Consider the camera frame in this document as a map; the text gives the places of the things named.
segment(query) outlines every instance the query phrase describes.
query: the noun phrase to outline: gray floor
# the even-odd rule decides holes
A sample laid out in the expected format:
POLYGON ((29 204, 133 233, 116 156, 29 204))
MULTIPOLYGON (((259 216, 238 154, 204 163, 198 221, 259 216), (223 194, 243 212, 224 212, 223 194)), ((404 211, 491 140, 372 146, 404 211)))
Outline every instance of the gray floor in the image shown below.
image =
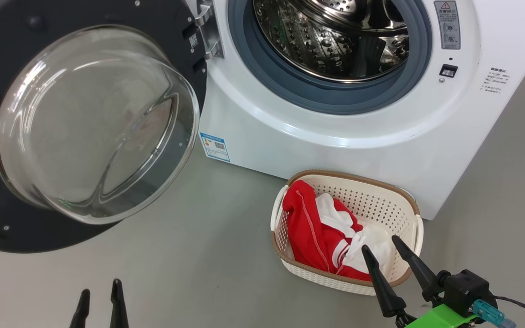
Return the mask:
MULTIPOLYGON (((108 327, 111 280, 124 283, 136 328, 393 327, 373 297, 292 276, 269 243, 269 212, 284 181, 204 157, 142 215, 53 253, 0 253, 0 327, 65 328, 80 290, 90 327, 108 327)), ((473 270, 492 291, 525 301, 525 81, 446 202, 427 222, 423 259, 473 270)), ((417 315, 414 278, 396 289, 417 315)), ((525 311, 504 305, 525 327, 525 311)))

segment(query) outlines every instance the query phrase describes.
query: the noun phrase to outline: open door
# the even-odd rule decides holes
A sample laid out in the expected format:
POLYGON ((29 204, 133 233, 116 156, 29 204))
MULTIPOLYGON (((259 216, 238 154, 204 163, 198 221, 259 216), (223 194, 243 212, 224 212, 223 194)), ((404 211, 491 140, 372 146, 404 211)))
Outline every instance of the open door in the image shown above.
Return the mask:
POLYGON ((184 0, 0 0, 0 251, 152 203, 194 145, 205 56, 184 0))

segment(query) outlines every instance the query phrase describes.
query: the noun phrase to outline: red clothing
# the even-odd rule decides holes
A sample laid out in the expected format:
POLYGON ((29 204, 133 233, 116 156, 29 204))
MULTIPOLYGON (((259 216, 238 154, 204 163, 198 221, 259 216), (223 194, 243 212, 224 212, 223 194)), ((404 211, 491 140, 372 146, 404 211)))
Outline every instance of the red clothing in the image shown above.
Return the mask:
MULTIPOLYGON (((334 207, 350 214, 354 231, 362 230, 363 227, 344 204, 334 199, 334 207)), ((370 281, 369 274, 341 265, 351 238, 321 223, 312 186, 303 181, 291 185, 283 199, 283 210, 289 213, 287 231, 296 261, 325 272, 370 281)))

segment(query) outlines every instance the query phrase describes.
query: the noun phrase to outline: laundry basket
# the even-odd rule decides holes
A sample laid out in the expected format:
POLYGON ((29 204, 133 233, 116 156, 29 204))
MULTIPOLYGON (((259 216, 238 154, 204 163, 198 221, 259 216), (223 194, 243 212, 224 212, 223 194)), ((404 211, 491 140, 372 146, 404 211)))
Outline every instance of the laundry basket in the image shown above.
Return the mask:
MULTIPOLYGON (((414 251, 421 253, 423 226, 417 204, 409 193, 393 185, 350 174, 308 170, 294 175, 279 191, 271 214, 271 242, 281 261, 291 273, 319 285, 362 295, 375 295, 371 282, 338 276, 297 262, 287 235, 287 212, 283 198, 289 186, 302 180, 317 195, 329 193, 354 213, 360 224, 374 224, 398 235, 414 251)), ((396 249, 390 257, 387 280, 392 287, 405 282, 412 271, 396 249)))

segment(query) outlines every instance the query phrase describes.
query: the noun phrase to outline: washing machine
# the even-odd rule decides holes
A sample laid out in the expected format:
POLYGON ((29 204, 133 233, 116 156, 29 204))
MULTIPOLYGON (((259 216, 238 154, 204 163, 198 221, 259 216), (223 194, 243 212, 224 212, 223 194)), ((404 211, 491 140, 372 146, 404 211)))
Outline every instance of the washing machine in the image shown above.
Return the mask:
POLYGON ((0 251, 135 215, 196 142, 398 185, 432 219, 524 75, 525 3, 0 0, 0 251))

